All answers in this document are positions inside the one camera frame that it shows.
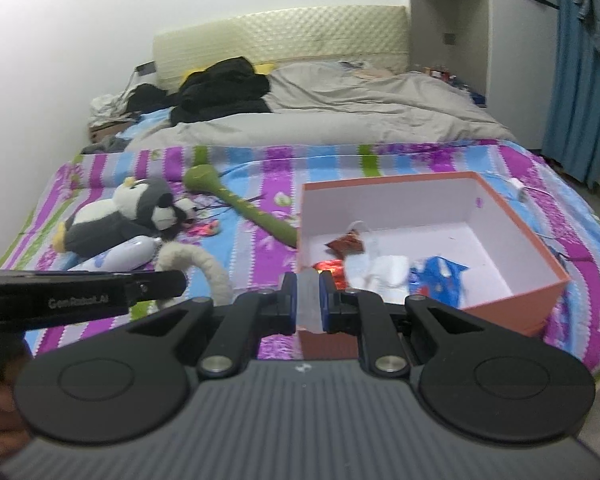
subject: metal screw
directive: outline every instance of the metal screw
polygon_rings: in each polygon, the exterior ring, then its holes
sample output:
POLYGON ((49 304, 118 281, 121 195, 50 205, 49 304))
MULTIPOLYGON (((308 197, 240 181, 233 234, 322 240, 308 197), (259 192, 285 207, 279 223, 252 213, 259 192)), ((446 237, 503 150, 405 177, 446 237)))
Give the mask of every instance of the metal screw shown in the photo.
POLYGON ((231 368, 234 362, 224 355, 210 355, 202 359, 200 364, 205 372, 219 374, 231 368))
POLYGON ((407 361, 397 355, 383 355, 376 359, 376 368, 383 372, 399 372, 407 366, 407 361))

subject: ridged gray surface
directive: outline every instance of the ridged gray surface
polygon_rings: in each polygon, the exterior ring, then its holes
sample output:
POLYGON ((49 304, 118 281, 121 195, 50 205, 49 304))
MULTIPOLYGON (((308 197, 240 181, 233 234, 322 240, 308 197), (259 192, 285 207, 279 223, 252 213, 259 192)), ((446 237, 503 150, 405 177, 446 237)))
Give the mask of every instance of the ridged gray surface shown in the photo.
POLYGON ((2 469, 13 480, 584 480, 600 478, 600 459, 571 439, 533 449, 465 440, 433 422, 406 384, 356 361, 280 361, 204 383, 135 442, 37 439, 2 469))

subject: human hand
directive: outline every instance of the human hand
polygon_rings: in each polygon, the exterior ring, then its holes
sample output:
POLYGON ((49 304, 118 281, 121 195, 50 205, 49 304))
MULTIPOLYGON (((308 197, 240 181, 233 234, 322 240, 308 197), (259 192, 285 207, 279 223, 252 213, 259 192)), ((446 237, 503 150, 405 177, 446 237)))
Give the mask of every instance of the human hand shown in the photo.
POLYGON ((10 457, 27 445, 30 440, 24 422, 16 411, 13 400, 13 383, 24 365, 31 359, 24 344, 23 351, 5 366, 0 382, 0 460, 10 457))

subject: red candy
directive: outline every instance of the red candy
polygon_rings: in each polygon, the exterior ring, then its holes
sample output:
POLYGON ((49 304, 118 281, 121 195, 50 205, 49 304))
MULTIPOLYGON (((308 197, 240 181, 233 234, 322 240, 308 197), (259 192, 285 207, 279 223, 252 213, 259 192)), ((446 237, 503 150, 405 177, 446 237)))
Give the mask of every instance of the red candy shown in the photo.
POLYGON ((336 256, 341 260, 343 260, 347 254, 365 252, 365 247, 362 244, 360 235, 355 229, 352 229, 347 234, 342 235, 340 238, 336 238, 326 245, 336 253, 336 256))
POLYGON ((318 272, 322 272, 323 270, 330 271, 338 290, 347 288, 347 280, 344 277, 344 265, 342 264, 342 260, 323 260, 316 263, 313 267, 318 272))

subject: cushioned headboard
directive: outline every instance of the cushioned headboard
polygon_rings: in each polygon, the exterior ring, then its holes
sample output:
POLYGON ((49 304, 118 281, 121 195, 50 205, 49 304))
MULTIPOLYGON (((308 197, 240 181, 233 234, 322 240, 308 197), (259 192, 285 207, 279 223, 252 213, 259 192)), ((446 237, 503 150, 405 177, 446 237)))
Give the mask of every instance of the cushioned headboard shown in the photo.
POLYGON ((182 74, 230 57, 253 64, 307 59, 368 59, 395 71, 408 65, 404 7, 337 6, 270 10, 157 34, 160 85, 174 91, 182 74))

